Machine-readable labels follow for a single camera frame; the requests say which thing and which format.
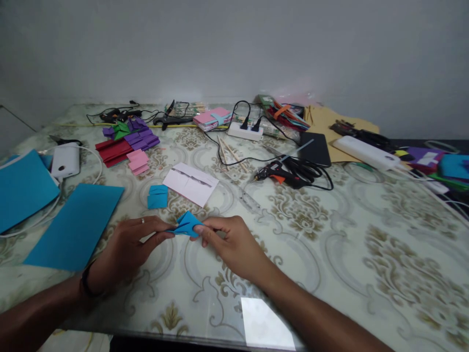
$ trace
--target pink sticky notes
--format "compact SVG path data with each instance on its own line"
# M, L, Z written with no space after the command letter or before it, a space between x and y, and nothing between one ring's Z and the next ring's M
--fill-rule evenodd
M128 166L130 167L132 173L135 176L141 174L142 172L150 168L148 166L148 156L141 149L137 149L134 152L127 154L127 157L130 160Z

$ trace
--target popsicle stick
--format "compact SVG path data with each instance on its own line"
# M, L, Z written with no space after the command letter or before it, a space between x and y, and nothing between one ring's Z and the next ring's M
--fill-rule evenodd
M221 147L221 152L223 154L223 159L225 159L225 164L228 164L228 160L226 159L226 155L225 155L225 148L223 148L223 143L221 143L221 141L220 141L220 136L218 135L217 137L218 137L218 143Z
M236 161L240 161L238 156L231 150L230 146L228 144L226 144L226 142L222 139L221 140L223 142L223 144L225 145L225 147L228 148L228 150L230 151L230 153L234 156L234 158L236 159ZM244 169L244 171L248 174L249 171L248 169L246 169L246 166L244 166L242 163L240 163L241 167Z

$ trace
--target blue paper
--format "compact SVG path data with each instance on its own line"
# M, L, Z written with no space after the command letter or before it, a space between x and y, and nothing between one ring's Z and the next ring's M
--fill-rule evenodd
M35 150L2 166L0 184L0 233L35 214L60 193Z
M469 160L469 155L446 154L440 161L440 171L443 177L468 180L469 170L464 162Z
M6 162L4 162L3 164L7 164L9 163L10 161L12 160L15 160L17 157L19 157L19 155L12 155L11 157L9 157L7 159ZM43 162L44 166L49 169L50 168L50 165L52 164L52 155L40 155L39 156L41 158L41 161Z
M172 232L175 235L188 235L191 237L199 237L197 233L194 232L193 228L196 225L203 225L199 220L195 218L194 215L192 215L191 212L186 212L183 216L181 216L178 220L177 223L179 226L175 228L172 231L167 231L167 232Z
M147 204L149 209L166 208L168 206L168 187L165 185L150 186Z
M83 270L123 191L80 183L24 264Z

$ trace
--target human hand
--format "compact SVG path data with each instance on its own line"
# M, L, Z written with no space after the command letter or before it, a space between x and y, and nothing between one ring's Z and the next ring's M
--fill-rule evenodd
M173 228L157 216L120 222L106 248L89 269L88 286L91 292L104 292L133 274L158 245L174 237L173 233L164 232ZM156 233L145 243L140 242L152 232Z
M205 226L194 226L194 231L202 237L202 247L211 244L233 273L258 286L271 277L276 266L265 255L241 217L208 218L203 223ZM225 232L225 239L215 231Z

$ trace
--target white paper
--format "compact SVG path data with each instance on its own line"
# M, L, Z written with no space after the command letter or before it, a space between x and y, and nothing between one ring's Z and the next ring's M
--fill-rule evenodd
M218 180L184 163L174 165L163 181L173 191L204 207Z
M296 351L292 333L262 299L242 297L241 306L247 346Z

